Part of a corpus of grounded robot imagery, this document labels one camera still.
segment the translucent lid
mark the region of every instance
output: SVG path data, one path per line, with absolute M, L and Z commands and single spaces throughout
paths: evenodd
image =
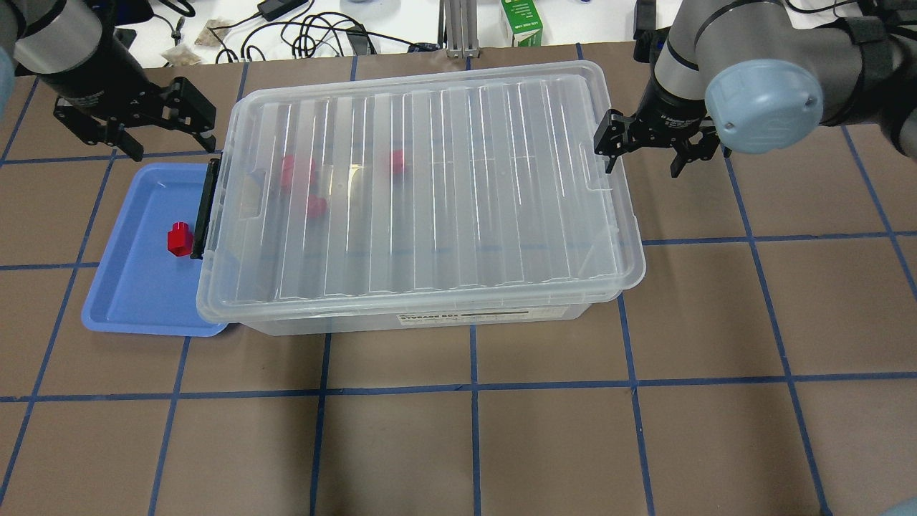
M 232 111 L 198 288 L 213 321 L 591 303 L 645 270 L 602 70 L 263 90 Z

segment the white background surface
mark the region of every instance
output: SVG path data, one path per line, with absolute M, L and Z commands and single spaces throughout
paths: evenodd
M 675 19 L 680 0 L 657 0 L 657 2 L 657 25 L 667 27 Z M 158 0 L 151 0 L 151 3 L 157 14 L 168 18 L 172 24 L 178 21 L 178 13 L 160 4 Z M 191 50 L 202 58 L 202 62 L 210 63 L 214 62 L 218 49 L 193 44 L 206 20 L 225 18 L 235 23 L 256 13 L 256 5 L 259 0 L 191 0 L 191 3 L 197 11 L 197 16 L 185 20 L 182 42 L 188 44 Z M 538 12 L 546 27 L 542 44 L 628 41 L 631 39 L 634 25 L 634 3 L 635 0 L 591 0 L 588 3 L 581 2 L 581 0 L 536 0 Z M 813 7 L 830 5 L 831 2 L 829 0 L 795 0 L 794 3 L 800 7 Z M 845 8 L 849 9 L 850 6 L 839 8 L 838 12 L 850 13 L 850 10 L 845 11 Z M 302 11 L 302 7 L 294 9 L 281 19 L 288 19 Z M 315 5 L 310 13 L 323 11 L 343 12 L 356 18 L 372 32 L 388 34 L 409 41 L 436 42 L 438 0 L 372 0 L 368 3 L 356 3 L 351 0 L 315 0 Z M 478 0 L 478 39 L 482 47 L 509 46 L 509 40 L 504 34 L 501 12 L 499 0 Z M 834 19 L 830 11 L 812 16 L 790 13 L 790 17 L 793 25 L 798 28 L 814 27 Z M 265 20 L 258 17 L 233 29 L 226 38 L 226 44 L 238 52 L 238 47 L 250 31 L 264 23 Z M 165 63 L 160 54 L 171 48 L 173 43 L 169 27 L 164 21 L 153 18 L 142 24 L 124 27 L 133 28 L 138 33 L 130 51 L 141 65 L 155 68 Z M 292 57 L 289 47 L 280 41 L 280 30 L 280 27 L 265 28 L 251 40 L 252 44 L 264 51 L 269 60 Z M 292 34 L 293 28 L 289 29 L 287 33 Z M 352 53 L 343 35 L 342 43 L 345 52 Z M 373 45 L 381 53 L 407 51 L 406 45 L 385 39 L 373 38 Z M 321 51 L 316 55 L 334 55 L 327 45 L 321 45 L 320 48 Z

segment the black handle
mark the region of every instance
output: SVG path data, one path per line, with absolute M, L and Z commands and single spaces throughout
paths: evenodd
M 204 258 L 204 244 L 207 242 L 207 227 L 210 225 L 210 208 L 214 204 L 216 178 L 220 174 L 220 159 L 213 158 L 207 164 L 207 176 L 204 178 L 204 190 L 201 192 L 201 204 L 197 208 L 197 223 L 194 224 L 194 246 L 191 257 L 195 260 Z

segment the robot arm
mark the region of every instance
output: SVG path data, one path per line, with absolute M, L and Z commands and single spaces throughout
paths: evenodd
M 54 117 L 88 145 L 140 161 L 143 146 L 126 129 L 155 125 L 214 151 L 213 104 L 184 77 L 151 83 L 112 30 L 83 0 L 0 0 L 0 73 L 9 57 L 34 72 L 60 95 Z
M 595 150 L 612 158 L 610 170 L 626 152 L 672 147 L 677 177 L 721 141 L 761 153 L 819 124 L 871 121 L 917 159 L 917 41 L 897 11 L 883 13 L 799 30 L 779 0 L 685 2 L 636 113 L 610 110 Z

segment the white sticker label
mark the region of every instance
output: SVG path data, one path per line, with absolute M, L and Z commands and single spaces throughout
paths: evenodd
M 507 308 L 494 310 L 455 310 L 449 312 L 424 312 L 400 314 L 402 326 L 436 324 L 475 324 L 478 322 L 500 322 L 510 320 L 555 319 L 569 309 L 569 306 L 547 308 Z

